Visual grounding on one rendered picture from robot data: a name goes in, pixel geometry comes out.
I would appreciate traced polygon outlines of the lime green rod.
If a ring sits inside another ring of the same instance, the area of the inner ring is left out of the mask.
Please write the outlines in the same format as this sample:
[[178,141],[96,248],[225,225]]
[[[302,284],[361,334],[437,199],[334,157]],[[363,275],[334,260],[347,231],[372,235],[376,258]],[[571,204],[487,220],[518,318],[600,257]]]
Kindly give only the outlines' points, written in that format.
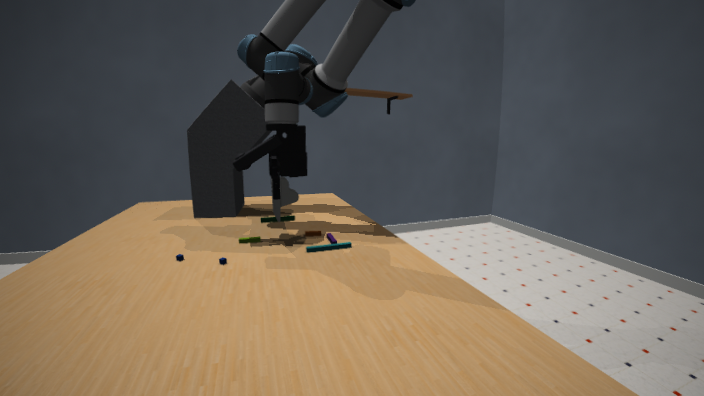
[[240,243],[253,243],[253,242],[261,242],[261,237],[239,238],[239,244]]

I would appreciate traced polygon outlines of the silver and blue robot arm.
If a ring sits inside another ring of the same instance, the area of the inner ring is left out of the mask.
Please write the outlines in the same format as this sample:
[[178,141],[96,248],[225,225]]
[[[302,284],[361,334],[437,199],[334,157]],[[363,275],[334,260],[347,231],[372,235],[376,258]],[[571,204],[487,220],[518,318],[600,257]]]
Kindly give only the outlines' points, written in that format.
[[[240,87],[265,109],[268,124],[298,123],[299,104],[306,103],[320,117],[334,112],[348,97],[348,76],[387,18],[416,0],[360,0],[323,65],[318,65],[307,50],[291,42],[325,1],[285,0],[258,37],[248,35],[238,46],[238,57],[257,74]],[[281,145],[273,135],[247,154],[238,154],[233,165],[237,171],[246,170]]]

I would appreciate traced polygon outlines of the turquoise rod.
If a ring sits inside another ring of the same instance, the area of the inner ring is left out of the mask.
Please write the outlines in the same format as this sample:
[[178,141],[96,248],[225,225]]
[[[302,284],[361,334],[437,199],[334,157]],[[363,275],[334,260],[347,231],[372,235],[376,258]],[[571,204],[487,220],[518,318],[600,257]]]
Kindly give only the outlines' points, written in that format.
[[306,252],[310,253],[310,252],[328,251],[328,250],[336,250],[336,249],[344,249],[344,248],[351,248],[351,242],[309,246],[309,247],[306,247]]

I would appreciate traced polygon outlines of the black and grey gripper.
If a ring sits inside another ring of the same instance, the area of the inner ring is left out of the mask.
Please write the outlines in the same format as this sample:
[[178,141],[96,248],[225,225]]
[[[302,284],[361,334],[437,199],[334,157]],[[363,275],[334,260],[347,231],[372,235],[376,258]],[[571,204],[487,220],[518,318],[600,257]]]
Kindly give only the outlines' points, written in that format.
[[[278,129],[275,130],[276,135],[282,142],[281,146],[268,153],[269,174],[272,176],[271,182],[273,181],[273,213],[280,222],[280,207],[295,203],[299,199],[298,193],[289,189],[289,182],[284,176],[307,176],[306,126],[266,124],[266,130],[274,131],[270,129]],[[282,136],[283,132],[288,134],[287,138]]]

